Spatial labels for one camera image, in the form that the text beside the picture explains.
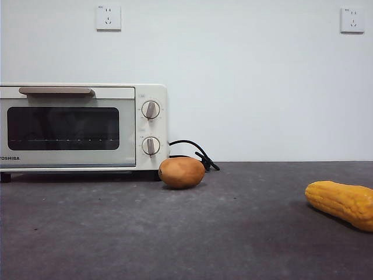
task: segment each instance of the dark gray surface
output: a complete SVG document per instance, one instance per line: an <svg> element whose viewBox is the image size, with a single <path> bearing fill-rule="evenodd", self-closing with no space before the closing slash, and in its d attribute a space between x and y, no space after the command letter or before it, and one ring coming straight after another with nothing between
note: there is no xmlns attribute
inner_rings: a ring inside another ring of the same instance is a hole
<svg viewBox="0 0 373 280"><path fill-rule="evenodd" d="M184 191L15 177L1 185L1 279L372 279L373 234L304 197L318 180L372 187L372 162L220 166Z"/></svg>

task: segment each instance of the electrical outlet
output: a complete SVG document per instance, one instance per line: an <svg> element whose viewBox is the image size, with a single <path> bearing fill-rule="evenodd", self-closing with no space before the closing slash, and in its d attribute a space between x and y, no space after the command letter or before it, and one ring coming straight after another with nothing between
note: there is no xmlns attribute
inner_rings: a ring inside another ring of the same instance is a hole
<svg viewBox="0 0 373 280"><path fill-rule="evenodd" d="M341 33L363 33L363 10L356 8L342 8L340 10L340 31Z"/></svg>
<svg viewBox="0 0 373 280"><path fill-rule="evenodd" d="M121 7L120 6L98 6L96 9L97 30L120 30L121 29Z"/></svg>

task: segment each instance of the oven foot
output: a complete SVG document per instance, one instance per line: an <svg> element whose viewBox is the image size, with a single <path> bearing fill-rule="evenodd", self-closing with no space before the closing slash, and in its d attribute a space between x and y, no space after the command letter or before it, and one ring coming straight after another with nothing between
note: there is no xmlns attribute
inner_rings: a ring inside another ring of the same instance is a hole
<svg viewBox="0 0 373 280"><path fill-rule="evenodd" d="M154 181L161 181L161 178L159 177L158 170L153 171L153 180Z"/></svg>
<svg viewBox="0 0 373 280"><path fill-rule="evenodd" d="M12 181L10 173L0 172L0 182L9 183L10 181Z"/></svg>

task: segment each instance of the control knob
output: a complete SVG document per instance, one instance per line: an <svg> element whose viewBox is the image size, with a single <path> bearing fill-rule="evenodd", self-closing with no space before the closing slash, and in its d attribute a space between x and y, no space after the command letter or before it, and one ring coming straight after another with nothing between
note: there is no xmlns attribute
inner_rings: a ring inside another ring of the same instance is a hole
<svg viewBox="0 0 373 280"><path fill-rule="evenodd" d="M142 149L148 155L155 155L159 151L159 141L155 137L145 138L142 142Z"/></svg>
<svg viewBox="0 0 373 280"><path fill-rule="evenodd" d="M148 119L156 118L159 115L159 105L155 101L147 101L142 106L142 114Z"/></svg>

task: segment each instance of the power cord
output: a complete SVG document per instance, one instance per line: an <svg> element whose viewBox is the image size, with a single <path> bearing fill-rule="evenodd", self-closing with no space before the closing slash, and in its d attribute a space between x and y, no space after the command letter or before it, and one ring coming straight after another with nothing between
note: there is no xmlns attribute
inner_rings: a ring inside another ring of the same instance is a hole
<svg viewBox="0 0 373 280"><path fill-rule="evenodd" d="M178 141L171 142L169 145L172 146L172 145L179 144L179 143L189 143L189 144L193 145L194 147L198 148L202 154L199 153L199 152L195 152L195 154L202 159L200 162L203 164L203 166L205 167L205 169L207 171L210 171L211 166L214 167L215 170L217 170L217 171L220 170L218 165L216 165L211 160L211 158L208 157L208 155L205 153L205 151L198 144L196 144L196 143L194 143L190 140L178 140ZM182 156L183 155L174 155L174 156L170 156L170 158L178 158L178 157L182 157Z"/></svg>

